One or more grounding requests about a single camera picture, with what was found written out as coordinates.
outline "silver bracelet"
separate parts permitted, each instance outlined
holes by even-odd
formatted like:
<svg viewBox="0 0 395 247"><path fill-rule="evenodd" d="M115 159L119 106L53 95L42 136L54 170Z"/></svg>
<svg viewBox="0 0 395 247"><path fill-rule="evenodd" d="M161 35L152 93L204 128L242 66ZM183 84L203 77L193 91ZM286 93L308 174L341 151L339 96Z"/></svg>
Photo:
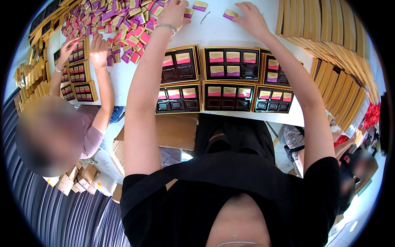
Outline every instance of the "silver bracelet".
<svg viewBox="0 0 395 247"><path fill-rule="evenodd" d="M173 36L176 35L176 33L178 32L177 28L173 27L170 24L158 24L156 27L158 27L158 26L166 26L166 27L170 28L174 32Z"/></svg>
<svg viewBox="0 0 395 247"><path fill-rule="evenodd" d="M55 65L55 71L58 72L58 73L62 73L62 72L63 72L62 70L58 70L58 68L56 67L56 65Z"/></svg>

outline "person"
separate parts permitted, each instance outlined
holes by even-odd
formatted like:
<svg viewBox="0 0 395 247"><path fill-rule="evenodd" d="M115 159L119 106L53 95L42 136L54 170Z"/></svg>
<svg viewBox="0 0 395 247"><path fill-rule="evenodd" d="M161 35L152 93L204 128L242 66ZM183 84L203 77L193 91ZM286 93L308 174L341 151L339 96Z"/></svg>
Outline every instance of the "person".
<svg viewBox="0 0 395 247"><path fill-rule="evenodd" d="M372 175L375 168L374 157L366 150L357 149L353 153L349 149L345 150L345 153L340 158L340 171L347 174L351 178L360 179L366 178L368 175Z"/></svg>
<svg viewBox="0 0 395 247"><path fill-rule="evenodd" d="M337 142L342 131L332 132L333 143ZM303 168L304 156L305 156L305 131L302 127L284 124L284 139L287 143L284 146L288 154L288 158L293 162L296 161ZM343 154L353 145L356 141L356 135L354 134L352 138L349 138L346 142L339 144L335 147L336 159L339 160L339 165L341 165L341 160Z"/></svg>
<svg viewBox="0 0 395 247"><path fill-rule="evenodd" d="M324 246L340 193L324 103L307 71L270 33L250 2L236 4L245 18L234 21L270 49L298 98L305 120L304 179L275 166L263 121L216 115L211 119L207 114L199 116L198 155L162 169L155 107L166 48L176 30L190 22L183 17L187 6L187 1L177 0L165 4L129 89L120 208L130 244Z"/></svg>
<svg viewBox="0 0 395 247"><path fill-rule="evenodd" d="M60 96L61 71L68 61L68 57L78 44L79 38L67 40L60 49L60 58L55 65L49 95ZM96 34L92 38L89 57L95 70L101 106L80 105L78 113L84 126L84 148L81 152L82 159L90 158L95 154L109 124L113 123L122 114L124 107L114 106L114 93L107 71L107 42L103 35Z"/></svg>

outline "finger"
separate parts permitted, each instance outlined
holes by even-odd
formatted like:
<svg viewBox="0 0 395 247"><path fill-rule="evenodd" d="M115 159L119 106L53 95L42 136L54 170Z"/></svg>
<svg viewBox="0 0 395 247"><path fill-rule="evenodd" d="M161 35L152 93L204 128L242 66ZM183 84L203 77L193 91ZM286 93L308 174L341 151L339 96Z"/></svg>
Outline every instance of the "finger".
<svg viewBox="0 0 395 247"><path fill-rule="evenodd" d="M76 41L78 38L72 38L69 40L66 40L66 42L63 43L63 47L68 47L71 43L73 43L74 41Z"/></svg>
<svg viewBox="0 0 395 247"><path fill-rule="evenodd" d="M70 45L70 47L67 47L67 52L71 53L75 47L78 45L78 42L74 42Z"/></svg>
<svg viewBox="0 0 395 247"><path fill-rule="evenodd" d="M95 49L96 46L96 40L98 39L99 35L95 34L92 38L92 43L90 45L90 50L93 51Z"/></svg>
<svg viewBox="0 0 395 247"><path fill-rule="evenodd" d="M247 5L245 5L244 3L237 3L237 4L235 4L235 6L239 7L245 15L247 15L247 13L249 11L251 11L250 8Z"/></svg>
<svg viewBox="0 0 395 247"><path fill-rule="evenodd" d="M181 6L181 7L183 7L183 8L186 8L186 7L188 7L188 5L189 5L189 2L188 1L181 1L179 4L178 4L178 6Z"/></svg>
<svg viewBox="0 0 395 247"><path fill-rule="evenodd" d="M100 43L102 42L102 40L103 40L103 35L99 34L99 36L96 40L96 45L95 45L96 50L100 49Z"/></svg>
<svg viewBox="0 0 395 247"><path fill-rule="evenodd" d="M107 41L105 41L105 40L102 40L101 42L100 42L100 50L101 51L106 51L107 50Z"/></svg>
<svg viewBox="0 0 395 247"><path fill-rule="evenodd" d="M244 26L245 20L241 17L235 17L233 18L233 21L239 23L241 26Z"/></svg>
<svg viewBox="0 0 395 247"><path fill-rule="evenodd" d="M182 20L182 22L183 22L184 25L185 25L185 24L189 24L189 23L191 23L191 19L189 19L189 18L184 18L184 19Z"/></svg>
<svg viewBox="0 0 395 247"><path fill-rule="evenodd" d="M243 4L245 4L250 10L253 10L254 7L256 7L254 4L252 4L251 2L242 2Z"/></svg>

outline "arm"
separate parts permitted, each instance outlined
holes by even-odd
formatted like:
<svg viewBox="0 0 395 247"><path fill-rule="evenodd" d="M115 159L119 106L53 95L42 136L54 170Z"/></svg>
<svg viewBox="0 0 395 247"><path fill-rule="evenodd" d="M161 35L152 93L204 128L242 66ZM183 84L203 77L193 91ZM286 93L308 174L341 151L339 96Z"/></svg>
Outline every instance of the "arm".
<svg viewBox="0 0 395 247"><path fill-rule="evenodd" d="M259 9L250 2L236 4L245 18L235 18L244 29L264 43L276 57L302 108L305 120L305 158L303 171L324 157L335 157L331 129L321 94L303 65L270 33Z"/></svg>
<svg viewBox="0 0 395 247"><path fill-rule="evenodd" d="M158 19L159 24L170 24L178 30L190 20L184 18L187 1L171 1ZM155 29L141 58L130 85L125 113L125 176L151 174L160 170L155 108L161 82L166 48L173 31L165 26Z"/></svg>
<svg viewBox="0 0 395 247"><path fill-rule="evenodd" d="M64 66L66 65L70 54L74 50L75 46L78 44L79 38L69 39L63 43L60 48L60 58L58 63L55 65L55 68L62 71ZM51 84L49 86L49 95L54 95L60 97L60 84L62 83L62 73L54 70L52 74Z"/></svg>
<svg viewBox="0 0 395 247"><path fill-rule="evenodd" d="M102 102L92 126L104 135L114 110L114 92L106 64L108 45L102 38L103 35L101 34L93 36L89 57L98 79L100 100Z"/></svg>
<svg viewBox="0 0 395 247"><path fill-rule="evenodd" d="M354 134L350 139L346 142L339 144L335 147L335 155L337 160L340 160L341 156L344 152L351 147L351 145L355 144L355 140L357 139L357 134Z"/></svg>

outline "open box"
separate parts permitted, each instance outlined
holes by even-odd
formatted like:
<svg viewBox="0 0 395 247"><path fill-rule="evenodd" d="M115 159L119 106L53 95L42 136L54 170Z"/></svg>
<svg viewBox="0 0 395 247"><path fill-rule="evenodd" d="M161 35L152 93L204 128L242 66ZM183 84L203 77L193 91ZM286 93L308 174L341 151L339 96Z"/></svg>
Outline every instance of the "open box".
<svg viewBox="0 0 395 247"><path fill-rule="evenodd" d="M72 83L90 81L89 60L79 61L78 63L67 66L69 78Z"/></svg>
<svg viewBox="0 0 395 247"><path fill-rule="evenodd" d="M198 81L201 74L199 46L188 45L166 51L161 85Z"/></svg>
<svg viewBox="0 0 395 247"><path fill-rule="evenodd" d="M291 89L281 65L271 54L264 53L261 64L261 75L261 84L263 85L273 85L284 89Z"/></svg>
<svg viewBox="0 0 395 247"><path fill-rule="evenodd" d="M254 83L203 81L204 111L251 111Z"/></svg>
<svg viewBox="0 0 395 247"><path fill-rule="evenodd" d="M200 92L200 82L161 86L156 114L200 112Z"/></svg>
<svg viewBox="0 0 395 247"><path fill-rule="evenodd" d="M71 84L78 102L95 102L98 100L95 82L81 82Z"/></svg>
<svg viewBox="0 0 395 247"><path fill-rule="evenodd" d="M292 90L257 85L253 112L289 113L293 96Z"/></svg>
<svg viewBox="0 0 395 247"><path fill-rule="evenodd" d="M75 64L85 59L89 59L89 36L78 41L78 44L69 56L69 63Z"/></svg>
<svg viewBox="0 0 395 247"><path fill-rule="evenodd" d="M248 47L203 47L204 79L259 83L260 55L260 49Z"/></svg>
<svg viewBox="0 0 395 247"><path fill-rule="evenodd" d="M60 96L67 101L75 100L75 93L71 83L60 88Z"/></svg>

